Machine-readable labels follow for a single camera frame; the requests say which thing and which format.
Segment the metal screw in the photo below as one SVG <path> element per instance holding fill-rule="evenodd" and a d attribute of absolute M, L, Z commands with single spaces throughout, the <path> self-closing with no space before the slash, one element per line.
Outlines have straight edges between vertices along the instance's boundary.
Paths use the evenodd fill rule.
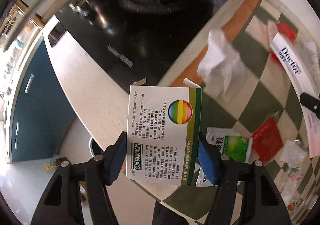
<path fill-rule="evenodd" d="M 221 159 L 222 159 L 223 161 L 228 161 L 228 160 L 230 159 L 230 156 L 228 156 L 228 155 L 221 155 Z"/>
<path fill-rule="evenodd" d="M 93 159 L 94 159 L 95 161 L 100 161 L 100 160 L 103 159 L 103 156 L 102 156 L 102 155 L 96 155 L 96 156 L 94 156 Z"/>
<path fill-rule="evenodd" d="M 262 166 L 262 162 L 259 160 L 255 161 L 254 164 L 258 167 Z"/>
<path fill-rule="evenodd" d="M 61 167 L 67 167 L 69 165 L 69 162 L 68 161 L 63 161 L 61 163 Z"/>

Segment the silver handle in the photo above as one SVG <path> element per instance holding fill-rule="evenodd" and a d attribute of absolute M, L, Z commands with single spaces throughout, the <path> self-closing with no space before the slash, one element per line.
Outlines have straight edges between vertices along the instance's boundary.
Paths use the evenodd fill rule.
<path fill-rule="evenodd" d="M 31 74 L 31 76 L 30 76 L 30 78 L 29 78 L 29 81 L 28 81 L 28 84 L 27 84 L 27 86 L 26 86 L 26 89 L 24 90 L 25 93 L 28 93 L 28 92 L 29 92 L 29 89 L 30 89 L 30 86 L 31 86 L 31 83 L 32 83 L 34 77 L 35 77 L 35 76 L 34 76 L 33 74 Z"/>
<path fill-rule="evenodd" d="M 19 127 L 20 127 L 20 123 L 19 123 L 19 122 L 17 122 L 16 136 L 18 136 L 18 135 L 19 135 Z"/>

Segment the white tissue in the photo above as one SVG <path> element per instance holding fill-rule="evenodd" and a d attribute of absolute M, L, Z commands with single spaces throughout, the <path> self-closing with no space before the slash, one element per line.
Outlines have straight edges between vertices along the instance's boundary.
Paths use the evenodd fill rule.
<path fill-rule="evenodd" d="M 206 84 L 206 93 L 217 97 L 221 92 L 229 102 L 244 84 L 245 66 L 221 29 L 212 29 L 208 37 L 208 51 L 201 60 L 197 74 Z"/>

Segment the green and beige checkered pattern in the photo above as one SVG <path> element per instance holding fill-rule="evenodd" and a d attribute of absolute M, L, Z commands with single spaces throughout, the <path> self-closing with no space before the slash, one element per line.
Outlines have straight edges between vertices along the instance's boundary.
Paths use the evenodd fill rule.
<path fill-rule="evenodd" d="M 229 103 L 221 96 L 213 98 L 205 85 L 203 88 L 201 132 L 207 127 L 233 128 L 244 137 L 252 133 L 267 116 L 279 111 L 278 127 L 285 143 L 287 140 L 302 140 L 308 148 L 306 125 L 294 88 L 281 66 L 269 57 L 266 23 L 268 19 L 279 20 L 297 31 L 297 28 L 281 12 L 266 0 L 260 0 L 232 45 L 241 54 L 246 65 L 246 81 Z M 280 186 L 288 168 L 279 158 L 282 150 L 266 168 L 277 186 Z M 304 163 L 305 176 L 297 187 L 295 196 L 306 201 L 320 187 L 319 157 Z M 203 224 L 211 208 L 216 187 L 195 187 L 199 165 L 190 186 L 163 186 L 157 195 L 152 195 L 162 204 L 186 217 L 190 224 Z M 140 183 L 144 190 L 154 185 Z M 231 224 L 237 224 L 242 202 L 242 184 L 239 185 Z"/>

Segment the rainbow sphere logo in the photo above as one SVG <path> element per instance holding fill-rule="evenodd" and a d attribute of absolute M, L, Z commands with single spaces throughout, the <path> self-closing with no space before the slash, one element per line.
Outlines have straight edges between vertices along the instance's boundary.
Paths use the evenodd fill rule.
<path fill-rule="evenodd" d="M 176 100 L 170 104 L 168 114 L 172 122 L 184 124 L 192 117 L 192 107 L 185 100 Z"/>

